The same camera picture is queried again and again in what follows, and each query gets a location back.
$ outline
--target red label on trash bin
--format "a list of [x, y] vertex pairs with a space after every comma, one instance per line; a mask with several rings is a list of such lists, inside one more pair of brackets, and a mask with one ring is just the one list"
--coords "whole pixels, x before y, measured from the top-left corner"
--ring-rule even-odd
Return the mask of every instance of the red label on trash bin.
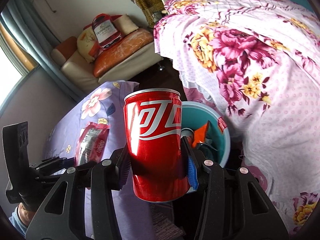
[[221, 133], [223, 133], [224, 129], [227, 128], [227, 124], [224, 122], [222, 117], [218, 118], [218, 127], [219, 127], [219, 130], [221, 131]]

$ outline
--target purple tablecloth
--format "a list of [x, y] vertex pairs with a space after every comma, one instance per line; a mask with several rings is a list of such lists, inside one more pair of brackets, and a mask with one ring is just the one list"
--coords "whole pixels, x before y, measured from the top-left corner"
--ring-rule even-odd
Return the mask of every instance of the purple tablecloth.
[[[75, 155], [77, 141], [88, 122], [107, 123], [110, 133], [102, 159], [126, 144], [124, 130], [124, 97], [133, 92], [135, 82], [106, 82], [74, 107], [51, 131], [44, 158], [53, 156], [71, 158]], [[149, 204], [134, 195], [132, 174], [121, 191], [113, 191], [113, 201], [123, 240], [156, 239]], [[86, 235], [93, 237], [91, 219], [91, 194], [85, 192]]]

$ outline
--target blue-gray curtain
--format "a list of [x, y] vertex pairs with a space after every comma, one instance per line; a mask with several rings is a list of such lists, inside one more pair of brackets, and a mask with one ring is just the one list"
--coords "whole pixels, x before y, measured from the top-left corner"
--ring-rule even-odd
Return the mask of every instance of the blue-gray curtain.
[[50, 52], [60, 42], [51, 33], [29, 0], [9, 0], [0, 22], [26, 52], [49, 74], [56, 84], [76, 102], [85, 94], [68, 80], [51, 58]]

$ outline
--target silver screw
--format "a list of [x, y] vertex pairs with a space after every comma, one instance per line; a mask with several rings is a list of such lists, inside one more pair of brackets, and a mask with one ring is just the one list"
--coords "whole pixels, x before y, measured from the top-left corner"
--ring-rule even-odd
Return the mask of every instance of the silver screw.
[[70, 167], [70, 168], [67, 169], [67, 173], [69, 173], [69, 174], [72, 174], [72, 173], [74, 173], [75, 171], [76, 171], [76, 168], [75, 168], [75, 167]]
[[240, 172], [243, 173], [243, 174], [247, 174], [249, 171], [248, 171], [247, 168], [241, 167], [241, 168], [240, 168]]
[[205, 161], [204, 161], [204, 165], [206, 165], [206, 166], [212, 166], [212, 165], [213, 165], [213, 161], [212, 161], [212, 160], [205, 160]]
[[102, 161], [102, 166], [109, 166], [111, 163], [112, 163], [111, 160], [106, 159]]

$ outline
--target sofa leg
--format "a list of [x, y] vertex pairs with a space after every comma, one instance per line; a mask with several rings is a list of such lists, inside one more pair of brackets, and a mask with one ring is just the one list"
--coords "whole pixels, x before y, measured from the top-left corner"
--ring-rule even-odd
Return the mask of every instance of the sofa leg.
[[158, 65], [158, 70], [159, 71], [162, 71], [162, 70], [165, 69], [165, 67], [160, 62], [158, 62], [157, 65]]

